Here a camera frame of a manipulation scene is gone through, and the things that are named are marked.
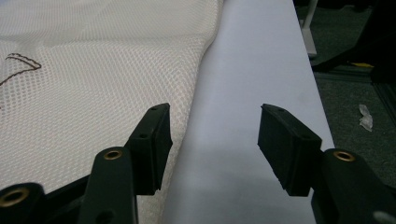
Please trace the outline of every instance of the white fabric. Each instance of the white fabric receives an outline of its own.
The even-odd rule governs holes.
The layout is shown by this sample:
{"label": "white fabric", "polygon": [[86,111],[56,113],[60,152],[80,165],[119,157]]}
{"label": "white fabric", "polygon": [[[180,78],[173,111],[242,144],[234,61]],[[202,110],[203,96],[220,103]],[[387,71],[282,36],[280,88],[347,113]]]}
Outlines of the white fabric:
{"label": "white fabric", "polygon": [[171,105],[174,146],[141,223],[161,221],[187,126],[199,62],[222,0],[0,2],[0,188],[33,181],[46,192],[123,146],[146,110]]}

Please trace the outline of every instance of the brass insert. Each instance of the brass insert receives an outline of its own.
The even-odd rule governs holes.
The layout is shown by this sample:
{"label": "brass insert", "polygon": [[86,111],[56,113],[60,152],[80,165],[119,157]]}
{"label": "brass insert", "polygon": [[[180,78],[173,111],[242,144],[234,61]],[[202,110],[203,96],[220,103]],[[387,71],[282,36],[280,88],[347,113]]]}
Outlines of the brass insert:
{"label": "brass insert", "polygon": [[333,155],[338,160],[341,160],[341,161],[354,161],[354,160],[356,160],[355,157],[352,154],[350,154],[348,152],[345,152],[345,151],[335,151],[333,153]]}
{"label": "brass insert", "polygon": [[28,188],[14,189],[0,198],[0,207],[10,207],[25,200],[29,195]]}
{"label": "brass insert", "polygon": [[121,150],[111,150],[111,151],[108,151],[104,157],[105,157],[105,160],[112,161],[112,160],[118,159],[121,156],[122,156]]}

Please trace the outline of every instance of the stitching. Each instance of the stitching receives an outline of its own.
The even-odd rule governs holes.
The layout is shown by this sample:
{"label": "stitching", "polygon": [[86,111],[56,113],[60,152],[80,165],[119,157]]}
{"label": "stitching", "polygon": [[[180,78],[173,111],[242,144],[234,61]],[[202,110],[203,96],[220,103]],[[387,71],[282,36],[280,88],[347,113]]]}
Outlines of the stitching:
{"label": "stitching", "polygon": [[[26,61],[24,61],[24,60],[22,60],[22,59],[20,59],[20,58],[12,57],[11,55],[19,56],[19,57],[21,57],[21,58],[23,58],[23,59],[26,59],[27,61],[30,61],[30,62],[32,62],[32,63],[34,63],[34,64],[28,63],[28,62],[26,62]],[[28,71],[35,71],[35,70],[41,68],[41,64],[40,64],[40,63],[36,62],[36,61],[33,60],[33,59],[30,59],[30,58],[21,56],[21,55],[18,54],[18,53],[8,54],[8,56],[6,57],[6,60],[7,60],[7,59],[14,59],[14,60],[20,61],[20,62],[22,62],[22,63],[26,63],[26,64],[30,65],[32,68],[30,68],[30,69],[25,69],[25,70],[22,70],[22,71],[20,71],[20,72],[17,72],[17,73],[12,74],[11,76],[7,77],[7,78],[4,79],[2,82],[0,82],[0,87],[1,87],[2,85],[4,85],[7,81],[9,81],[10,79],[12,79],[13,77],[15,77],[15,76],[17,76],[17,75],[20,75],[20,74],[22,74],[22,73],[24,73],[24,72],[28,72]]]}
{"label": "stitching", "polygon": [[15,56],[18,56],[18,57],[20,57],[20,58],[26,59],[27,61],[30,61],[30,62],[32,62],[32,63],[35,63],[37,66],[41,67],[41,64],[40,64],[40,63],[38,63],[38,62],[36,62],[35,60],[30,59],[30,58],[28,58],[28,57],[22,56],[22,55],[20,55],[19,53],[10,53],[10,54],[8,54],[8,56],[6,57],[6,59],[8,59],[8,58],[13,58],[12,56],[14,56],[14,55],[15,55]]}

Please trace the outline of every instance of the screw hole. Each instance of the screw hole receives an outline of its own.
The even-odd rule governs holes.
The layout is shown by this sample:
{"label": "screw hole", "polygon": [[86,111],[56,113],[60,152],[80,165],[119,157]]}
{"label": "screw hole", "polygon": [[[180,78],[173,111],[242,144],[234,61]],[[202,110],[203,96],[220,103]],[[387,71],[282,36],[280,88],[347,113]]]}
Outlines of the screw hole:
{"label": "screw hole", "polygon": [[114,212],[112,211],[103,211],[96,217],[96,224],[108,224],[111,223],[111,220],[114,218]]}
{"label": "screw hole", "polygon": [[122,156],[121,150],[111,150],[105,154],[105,159],[108,161],[112,161],[118,159],[121,156]]}
{"label": "screw hole", "polygon": [[352,154],[347,153],[345,151],[335,151],[333,155],[338,160],[341,160],[341,161],[354,161],[354,160],[356,160],[355,157]]}
{"label": "screw hole", "polygon": [[28,188],[14,189],[0,197],[0,207],[10,207],[22,202],[29,195]]}

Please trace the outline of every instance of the white tissue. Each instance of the white tissue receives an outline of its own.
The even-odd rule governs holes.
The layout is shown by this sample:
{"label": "white tissue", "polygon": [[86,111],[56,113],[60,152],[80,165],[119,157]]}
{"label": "white tissue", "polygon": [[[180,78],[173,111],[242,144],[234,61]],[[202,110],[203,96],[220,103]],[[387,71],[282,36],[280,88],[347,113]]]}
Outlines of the white tissue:
{"label": "white tissue", "polygon": [[363,117],[360,119],[360,125],[369,132],[372,131],[373,128],[373,117],[370,115],[369,109],[366,105],[359,105],[359,110]]}

